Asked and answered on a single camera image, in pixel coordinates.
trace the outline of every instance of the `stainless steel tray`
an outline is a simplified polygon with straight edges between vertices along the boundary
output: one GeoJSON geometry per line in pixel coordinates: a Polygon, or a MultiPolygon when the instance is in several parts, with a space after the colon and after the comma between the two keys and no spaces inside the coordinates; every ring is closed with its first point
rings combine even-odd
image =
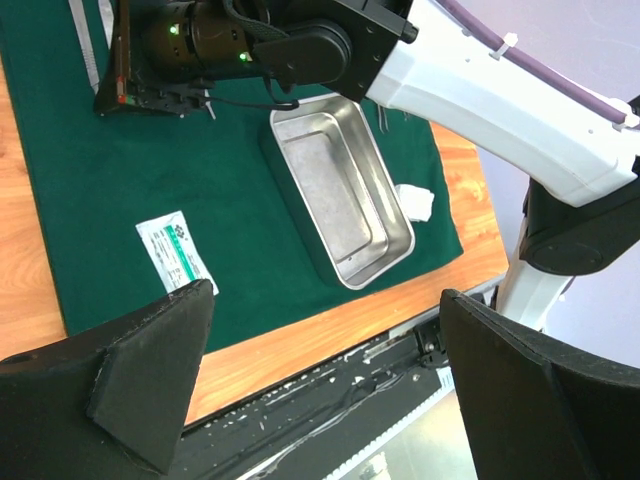
{"type": "Polygon", "coordinates": [[[413,228],[359,105],[311,98],[274,111],[271,130],[267,159],[321,276],[359,290],[413,251],[413,228]]]}

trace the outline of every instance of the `green felt mat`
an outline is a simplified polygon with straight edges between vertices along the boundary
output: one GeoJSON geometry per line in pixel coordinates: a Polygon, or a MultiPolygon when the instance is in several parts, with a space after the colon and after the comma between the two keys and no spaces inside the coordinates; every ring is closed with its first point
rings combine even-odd
{"type": "MultiPolygon", "coordinates": [[[[97,0],[85,0],[85,8],[104,71],[97,0]]],[[[353,292],[323,283],[314,270],[258,145],[267,111],[219,104],[217,121],[200,112],[184,119],[101,118],[92,113],[67,0],[3,0],[0,22],[5,72],[69,334],[165,293],[135,225],[176,210],[184,212],[220,288],[209,351],[404,282],[462,252],[423,120],[389,112],[390,133],[381,135],[375,108],[364,105],[393,181],[428,187],[436,199],[432,219],[414,224],[414,253],[353,292]]],[[[269,100],[257,80],[220,83],[216,94],[269,100]]]]}

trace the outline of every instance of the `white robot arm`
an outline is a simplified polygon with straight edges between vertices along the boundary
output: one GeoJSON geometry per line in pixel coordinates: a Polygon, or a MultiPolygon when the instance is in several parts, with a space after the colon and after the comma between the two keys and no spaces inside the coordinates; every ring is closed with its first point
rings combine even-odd
{"type": "MultiPolygon", "coordinates": [[[[523,170],[559,202],[582,207],[636,180],[640,119],[620,100],[570,82],[514,48],[455,0],[414,0],[413,43],[398,42],[367,92],[381,106],[439,123],[523,170]]],[[[527,219],[521,238],[527,234],[527,219]]],[[[572,276],[516,251],[499,313],[541,328],[572,276]]]]}

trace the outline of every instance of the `wooden table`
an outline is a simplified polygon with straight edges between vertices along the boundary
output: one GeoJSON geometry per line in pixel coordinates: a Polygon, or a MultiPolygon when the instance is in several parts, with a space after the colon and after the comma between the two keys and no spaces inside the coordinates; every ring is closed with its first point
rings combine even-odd
{"type": "MultiPolygon", "coordinates": [[[[465,253],[402,285],[204,357],[187,423],[471,289],[507,259],[475,147],[433,126],[465,253]]],[[[0,359],[65,338],[4,72],[0,71],[0,359]]]]}

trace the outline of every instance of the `black cable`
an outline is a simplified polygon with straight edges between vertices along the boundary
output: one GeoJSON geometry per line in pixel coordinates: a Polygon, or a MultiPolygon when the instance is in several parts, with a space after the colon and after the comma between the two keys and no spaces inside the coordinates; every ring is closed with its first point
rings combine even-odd
{"type": "Polygon", "coordinates": [[[281,40],[289,36],[288,33],[274,27],[273,25],[261,22],[260,20],[254,20],[240,14],[240,12],[238,12],[236,10],[236,7],[233,5],[233,2],[234,0],[223,1],[225,12],[227,12],[227,15],[234,19],[238,23],[238,25],[240,25],[247,33],[249,33],[256,39],[263,42],[270,42],[273,40],[281,40]]]}
{"type": "Polygon", "coordinates": [[[205,97],[207,101],[216,101],[220,103],[226,103],[228,105],[235,105],[236,107],[249,107],[249,108],[259,108],[261,110],[279,110],[283,112],[290,112],[291,110],[295,110],[300,106],[300,103],[297,100],[293,100],[291,103],[245,103],[238,102],[236,100],[229,100],[227,98],[220,97],[205,97]]]}
{"type": "Polygon", "coordinates": [[[285,100],[280,100],[276,98],[275,94],[273,93],[273,84],[272,84],[271,78],[265,76],[265,77],[262,77],[262,81],[264,82],[264,88],[267,89],[267,93],[271,97],[271,100],[274,101],[274,103],[278,105],[287,105],[287,104],[295,105],[291,110],[296,109],[300,106],[300,102],[298,102],[298,100],[291,100],[291,102],[287,102],[285,100]]]}

